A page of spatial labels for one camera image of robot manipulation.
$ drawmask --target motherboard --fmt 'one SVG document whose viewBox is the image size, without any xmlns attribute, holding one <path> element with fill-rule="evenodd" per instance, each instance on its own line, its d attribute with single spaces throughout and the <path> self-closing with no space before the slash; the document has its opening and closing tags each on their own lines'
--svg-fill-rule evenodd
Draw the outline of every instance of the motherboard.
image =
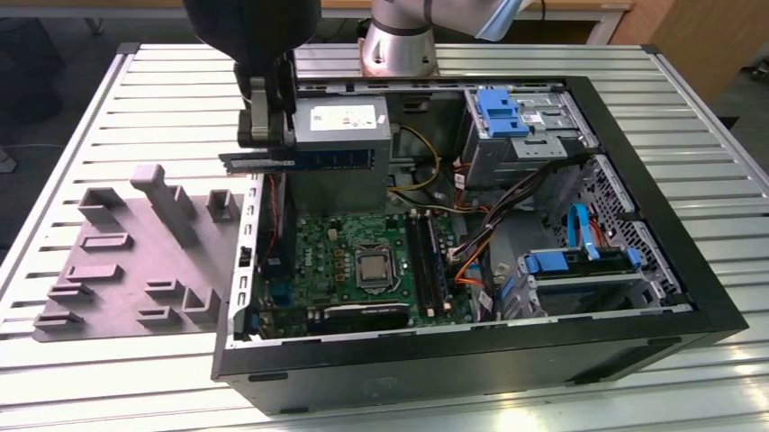
<svg viewBox="0 0 769 432">
<path fill-rule="evenodd" d="M 454 286 L 445 262 L 457 244 L 446 212 L 304 218 L 297 225 L 294 279 L 270 281 L 265 336 L 473 320 L 468 293 Z"/>
</svg>

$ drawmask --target slotted aluminum surface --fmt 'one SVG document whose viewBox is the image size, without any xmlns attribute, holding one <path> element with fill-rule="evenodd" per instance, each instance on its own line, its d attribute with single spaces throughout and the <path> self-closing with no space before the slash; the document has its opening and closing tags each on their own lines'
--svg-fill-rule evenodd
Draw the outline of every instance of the slotted aluminum surface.
<svg viewBox="0 0 769 432">
<path fill-rule="evenodd" d="M 305 48 L 297 57 L 302 76 L 360 74 L 353 45 Z M 115 59 L 0 269 L 0 428 L 764 429 L 769 189 L 668 62 L 612 46 L 450 45 L 438 58 L 444 75 L 593 79 L 751 329 L 615 383 L 273 419 L 210 380 L 211 333 L 39 344 L 33 320 L 78 235 L 75 203 L 86 188 L 110 185 L 138 195 L 127 184 L 131 170 L 154 162 L 189 194 L 245 184 L 223 174 L 217 158 L 237 147 L 242 103 L 232 61 L 205 46 L 145 45 Z"/>
</svg>

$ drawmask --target wooden cabinet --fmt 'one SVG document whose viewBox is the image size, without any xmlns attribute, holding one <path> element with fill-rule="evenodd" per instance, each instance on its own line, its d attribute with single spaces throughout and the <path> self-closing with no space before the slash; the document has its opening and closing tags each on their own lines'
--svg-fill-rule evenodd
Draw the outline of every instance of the wooden cabinet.
<svg viewBox="0 0 769 432">
<path fill-rule="evenodd" d="M 652 43 L 712 102 L 769 40 L 767 0 L 636 0 L 613 44 Z"/>
</svg>

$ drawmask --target wooden desk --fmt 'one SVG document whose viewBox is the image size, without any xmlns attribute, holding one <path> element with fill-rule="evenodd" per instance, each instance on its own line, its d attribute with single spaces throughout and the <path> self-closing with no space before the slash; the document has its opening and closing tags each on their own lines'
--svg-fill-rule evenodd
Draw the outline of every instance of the wooden desk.
<svg viewBox="0 0 769 432">
<path fill-rule="evenodd" d="M 325 18 L 368 18 L 372 0 L 322 0 Z M 635 0 L 547 0 L 549 21 L 596 23 L 589 44 L 607 45 Z M 540 20 L 540 1 L 517 20 Z M 0 0 L 0 16 L 39 18 L 183 18 L 182 0 Z"/>
</svg>

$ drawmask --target green motherboard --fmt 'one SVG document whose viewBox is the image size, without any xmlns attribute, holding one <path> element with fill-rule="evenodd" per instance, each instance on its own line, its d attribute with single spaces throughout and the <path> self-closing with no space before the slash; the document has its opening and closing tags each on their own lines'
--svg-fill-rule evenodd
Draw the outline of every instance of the green motherboard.
<svg viewBox="0 0 769 432">
<path fill-rule="evenodd" d="M 434 213 L 433 226 L 442 255 L 457 244 L 448 213 Z M 292 286 L 280 287 L 289 299 L 273 310 L 277 338 L 308 335 L 308 311 L 329 305 L 397 302 L 408 304 L 409 327 L 465 323 L 472 319 L 466 293 L 453 286 L 446 274 L 450 297 L 448 313 L 425 314 L 420 305 L 420 288 L 413 273 L 413 258 L 408 244 L 406 215 L 361 215 L 329 218 L 304 218 L 297 224 L 296 276 Z M 361 256 L 370 253 L 369 261 Z M 368 275 L 392 276 L 390 283 L 378 289 L 366 286 Z"/>
</svg>

